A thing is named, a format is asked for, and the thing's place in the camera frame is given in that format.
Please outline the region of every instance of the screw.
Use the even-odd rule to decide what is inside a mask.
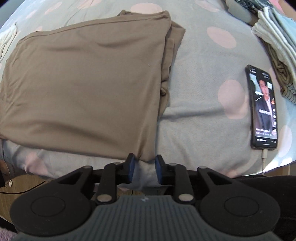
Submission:
[[[188,193],[183,193],[181,195],[179,195],[179,200],[182,202],[190,202],[194,199],[194,197],[191,194]]]
[[[112,200],[112,197],[109,194],[101,194],[97,196],[99,202],[109,202]]]

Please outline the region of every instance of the white cable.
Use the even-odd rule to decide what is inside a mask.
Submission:
[[[264,175],[264,169],[265,169],[265,162],[267,158],[267,149],[262,150],[262,175]]]

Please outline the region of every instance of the man on phone screen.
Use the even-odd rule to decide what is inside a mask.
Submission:
[[[256,77],[263,96],[255,101],[256,110],[259,117],[259,128],[269,131],[269,134],[276,135],[276,121],[273,117],[275,114],[274,98],[271,99],[267,80],[263,77]]]

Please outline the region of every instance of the mattress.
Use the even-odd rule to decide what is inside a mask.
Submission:
[[[261,151],[250,147],[251,113],[245,67],[270,73],[278,111],[278,148],[268,151],[265,170],[296,160],[296,108],[280,94],[261,41],[251,27],[227,12],[222,0],[25,0],[0,29],[16,23],[17,35],[0,63],[17,42],[34,31],[116,16],[120,11],[155,13],[168,10],[186,29],[171,70],[170,101],[157,124],[156,153],[166,163],[196,170],[207,166],[230,177],[261,170]],[[81,166],[102,169],[122,160],[40,150],[4,140],[3,158],[27,173],[58,178]],[[139,161],[126,188],[158,186],[154,161]]]

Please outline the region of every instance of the bed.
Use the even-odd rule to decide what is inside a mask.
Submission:
[[[229,177],[261,170],[261,151],[250,147],[251,114],[244,68],[251,64],[270,73],[278,111],[278,148],[268,151],[266,170],[296,160],[296,107],[280,94],[269,57],[251,27],[227,12],[222,0],[25,0],[0,29],[16,23],[17,42],[34,31],[116,16],[120,11],[168,10],[186,29],[170,77],[170,102],[158,121],[156,154],[187,169],[207,166]],[[3,141],[4,160],[27,173],[58,178],[81,166],[102,169],[122,160],[20,146]],[[133,182],[122,187],[157,187],[154,162],[139,161]]]

